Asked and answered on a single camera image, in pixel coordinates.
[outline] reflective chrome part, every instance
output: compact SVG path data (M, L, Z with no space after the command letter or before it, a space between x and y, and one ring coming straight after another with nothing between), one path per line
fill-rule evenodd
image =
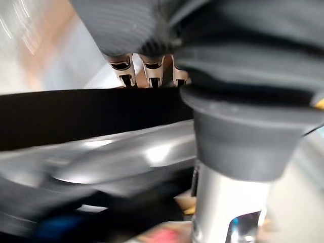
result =
M228 227L225 243L255 243L260 211L234 218Z
M136 84L136 74L132 55L133 54L125 54L115 57L104 55L124 87L133 87Z
M162 85L163 80L163 60L165 56L147 57L140 55L147 82L151 88L158 88Z
M172 164L190 167L194 160L193 121L188 120L59 145L1 152L0 176L29 187L38 187L44 177L53 173L56 178L69 182L96 183L138 175L154 167ZM118 194L129 193L124 188L121 191L124 185L118 183L96 187Z
M270 187L271 183L231 179L201 163L193 242L225 242L230 222L238 216L262 210Z
M111 142L83 154L53 177L79 184L102 183L194 158L195 137L190 122Z
M181 85L188 84L190 82L188 72L184 70L180 70L175 66L174 57L172 56L173 60L173 84L174 86L178 87Z

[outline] metal clip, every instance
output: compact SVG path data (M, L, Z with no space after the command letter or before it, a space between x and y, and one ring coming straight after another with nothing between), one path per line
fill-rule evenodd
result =
M133 54L125 54L114 57L104 55L124 87L133 87L136 85L132 55Z
M180 70L176 67L174 62L174 57L172 56L173 61L173 84L178 87L190 83L190 78L188 72Z
M147 57L140 55L147 82L151 88L158 88L162 85L163 79L163 60L165 56Z

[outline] black strap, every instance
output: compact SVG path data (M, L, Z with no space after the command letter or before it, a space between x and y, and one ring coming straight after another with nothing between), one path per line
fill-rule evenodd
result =
M65 90L0 96L0 150L192 119L178 89Z

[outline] silver metal rod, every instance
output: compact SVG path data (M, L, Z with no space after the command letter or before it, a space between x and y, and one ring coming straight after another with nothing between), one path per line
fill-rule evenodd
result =
M271 184L234 180L201 163L192 242L225 243L233 219L265 207Z

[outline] blurry background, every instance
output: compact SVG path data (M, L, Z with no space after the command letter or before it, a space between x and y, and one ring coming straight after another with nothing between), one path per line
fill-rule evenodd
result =
M120 86L68 0L0 5L0 94Z

